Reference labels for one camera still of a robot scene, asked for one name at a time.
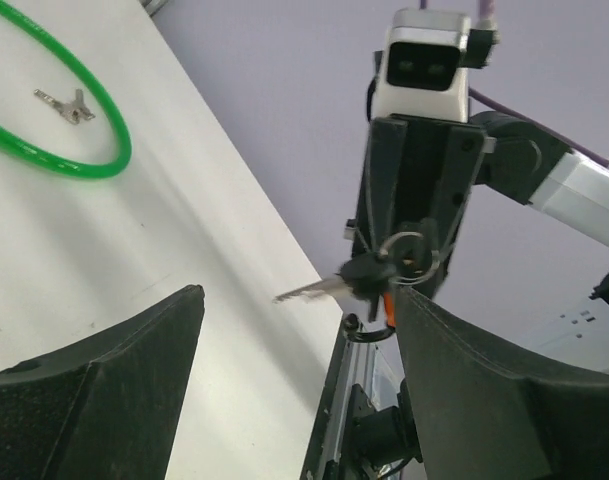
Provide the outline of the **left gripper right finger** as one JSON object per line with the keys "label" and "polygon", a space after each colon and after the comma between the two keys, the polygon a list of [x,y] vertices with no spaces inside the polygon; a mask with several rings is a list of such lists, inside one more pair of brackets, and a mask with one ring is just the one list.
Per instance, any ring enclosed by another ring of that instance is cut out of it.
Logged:
{"label": "left gripper right finger", "polygon": [[470,324],[412,288],[397,340],[430,479],[609,479],[609,374]]}

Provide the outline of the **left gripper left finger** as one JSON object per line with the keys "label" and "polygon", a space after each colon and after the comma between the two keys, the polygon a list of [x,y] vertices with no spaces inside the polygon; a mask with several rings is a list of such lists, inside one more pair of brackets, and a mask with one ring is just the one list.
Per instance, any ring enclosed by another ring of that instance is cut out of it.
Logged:
{"label": "left gripper left finger", "polygon": [[0,479],[162,479],[202,325],[188,285],[0,371]]}

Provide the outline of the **orange black padlock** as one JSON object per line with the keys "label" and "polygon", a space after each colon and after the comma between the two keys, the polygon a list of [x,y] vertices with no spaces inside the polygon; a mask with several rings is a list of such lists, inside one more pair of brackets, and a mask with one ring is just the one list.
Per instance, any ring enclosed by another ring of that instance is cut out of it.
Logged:
{"label": "orange black padlock", "polygon": [[357,344],[373,344],[389,339],[396,333],[393,295],[384,293],[367,302],[366,322],[350,313],[341,321],[344,337]]}

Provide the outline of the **black head key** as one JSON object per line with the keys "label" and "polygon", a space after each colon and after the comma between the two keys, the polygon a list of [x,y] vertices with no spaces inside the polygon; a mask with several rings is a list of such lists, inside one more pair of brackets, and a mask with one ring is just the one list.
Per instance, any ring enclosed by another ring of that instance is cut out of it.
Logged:
{"label": "black head key", "polygon": [[273,301],[337,298],[344,294],[362,301],[390,297],[397,286],[410,287],[428,281],[440,264],[441,254],[434,235],[401,231],[386,238],[378,248],[346,261],[333,275],[281,293]]}

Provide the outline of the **green cable lock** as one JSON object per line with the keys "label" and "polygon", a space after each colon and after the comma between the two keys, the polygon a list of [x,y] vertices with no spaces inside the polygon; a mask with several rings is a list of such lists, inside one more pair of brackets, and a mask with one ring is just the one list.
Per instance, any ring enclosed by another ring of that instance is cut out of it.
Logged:
{"label": "green cable lock", "polygon": [[0,125],[0,151],[29,164],[78,179],[107,179],[119,175],[132,158],[132,141],[127,123],[108,91],[95,75],[61,42],[17,8],[0,1],[0,16],[43,48],[50,51],[89,90],[103,110],[117,143],[115,158],[104,164],[86,164],[48,152]]}

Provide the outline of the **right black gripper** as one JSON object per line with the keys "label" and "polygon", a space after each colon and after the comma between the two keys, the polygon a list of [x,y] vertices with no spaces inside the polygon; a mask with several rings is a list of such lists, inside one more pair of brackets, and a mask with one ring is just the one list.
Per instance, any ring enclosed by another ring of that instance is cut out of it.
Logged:
{"label": "right black gripper", "polygon": [[409,116],[370,122],[354,219],[351,255],[378,249],[391,235],[401,238],[391,252],[414,253],[416,268],[398,262],[405,277],[431,266],[430,249],[440,254],[431,278],[415,287],[432,299],[448,274],[464,207],[480,172],[486,132],[472,123]]}

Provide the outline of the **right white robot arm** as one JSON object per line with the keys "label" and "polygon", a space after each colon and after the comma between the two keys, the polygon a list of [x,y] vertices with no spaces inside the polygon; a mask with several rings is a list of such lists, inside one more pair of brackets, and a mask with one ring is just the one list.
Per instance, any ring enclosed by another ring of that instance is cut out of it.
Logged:
{"label": "right white robot arm", "polygon": [[398,232],[413,259],[437,271],[418,291],[432,298],[448,275],[470,191],[485,185],[609,247],[609,169],[542,128],[488,111],[466,123],[401,114],[375,118],[363,162],[353,256]]}

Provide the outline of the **green lock keys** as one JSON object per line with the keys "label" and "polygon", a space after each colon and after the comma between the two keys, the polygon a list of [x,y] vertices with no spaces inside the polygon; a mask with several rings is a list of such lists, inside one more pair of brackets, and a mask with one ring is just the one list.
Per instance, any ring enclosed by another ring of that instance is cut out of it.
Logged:
{"label": "green lock keys", "polygon": [[70,102],[59,101],[40,89],[35,89],[33,94],[71,124],[78,125],[81,120],[90,121],[95,118],[84,102],[82,89],[75,90],[75,97]]}

